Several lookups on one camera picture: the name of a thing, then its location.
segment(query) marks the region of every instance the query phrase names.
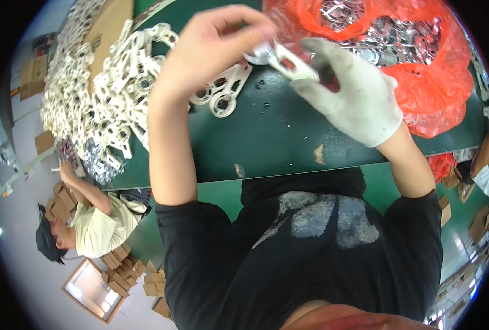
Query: black t-shirt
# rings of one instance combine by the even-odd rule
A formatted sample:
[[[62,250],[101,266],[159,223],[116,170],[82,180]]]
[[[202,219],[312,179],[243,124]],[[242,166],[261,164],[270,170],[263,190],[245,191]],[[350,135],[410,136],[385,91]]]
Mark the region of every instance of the black t-shirt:
[[[439,287],[435,191],[382,216],[360,168],[243,181],[235,222],[213,204],[157,205],[179,329],[278,329],[325,300],[424,320]]]

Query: framed sign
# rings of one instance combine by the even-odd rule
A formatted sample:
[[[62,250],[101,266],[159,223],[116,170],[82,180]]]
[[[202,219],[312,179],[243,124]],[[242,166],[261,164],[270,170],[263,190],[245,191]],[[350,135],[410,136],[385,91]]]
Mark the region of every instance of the framed sign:
[[[101,278],[101,269],[89,258],[83,259],[61,289],[79,306],[107,324],[125,300],[107,286]]]

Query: pile of white plastic parts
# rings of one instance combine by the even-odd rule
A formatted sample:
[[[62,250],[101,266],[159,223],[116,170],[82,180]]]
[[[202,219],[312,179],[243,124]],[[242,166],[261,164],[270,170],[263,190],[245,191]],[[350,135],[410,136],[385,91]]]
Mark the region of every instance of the pile of white plastic parts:
[[[132,133],[149,150],[149,94],[166,60],[165,56],[151,55],[152,43],[163,42],[174,48],[178,35],[168,23],[133,32],[133,20],[125,21],[118,40],[109,49],[110,57],[103,61],[103,71],[92,80],[93,91],[89,92],[89,66],[94,54],[89,43],[81,43],[104,2],[79,0],[70,9],[67,23],[57,36],[58,46],[48,67],[39,109],[44,130],[58,139],[71,141],[78,157],[84,159],[87,141],[93,139],[93,145],[100,150],[100,161],[119,170],[123,162],[109,147],[120,150],[125,159],[132,158],[129,145]],[[269,53],[270,60],[265,63],[250,62],[270,64],[291,79],[295,78],[294,70],[281,66],[281,57],[288,57],[302,72],[309,70],[281,45],[275,45]],[[256,55],[264,56],[264,49]],[[234,112],[236,98],[251,71],[250,65],[234,65],[192,95],[190,102],[208,104],[214,116],[227,117]],[[310,75],[317,78],[315,72]]]

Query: graphic print on shirt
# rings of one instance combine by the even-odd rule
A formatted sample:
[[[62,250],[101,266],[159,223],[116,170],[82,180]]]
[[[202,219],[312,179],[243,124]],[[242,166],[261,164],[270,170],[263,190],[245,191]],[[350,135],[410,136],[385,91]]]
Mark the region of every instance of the graphic print on shirt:
[[[320,237],[327,228],[338,201],[338,232],[336,243],[342,249],[374,242],[380,236],[365,214],[365,203],[347,196],[291,191],[279,197],[279,212],[272,226],[261,235],[252,249],[278,233],[290,220],[290,232],[295,238]]]

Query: black cap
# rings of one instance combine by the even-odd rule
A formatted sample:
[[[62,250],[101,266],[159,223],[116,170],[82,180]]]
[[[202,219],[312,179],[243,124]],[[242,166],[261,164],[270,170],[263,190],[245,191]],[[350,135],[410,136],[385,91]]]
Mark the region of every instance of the black cap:
[[[50,221],[44,217],[45,208],[39,204],[39,228],[35,234],[35,241],[37,244],[37,250],[39,250],[46,258],[51,261],[57,261],[65,264],[61,257],[63,257],[68,250],[58,249],[55,245],[55,239],[52,237],[50,231]]]

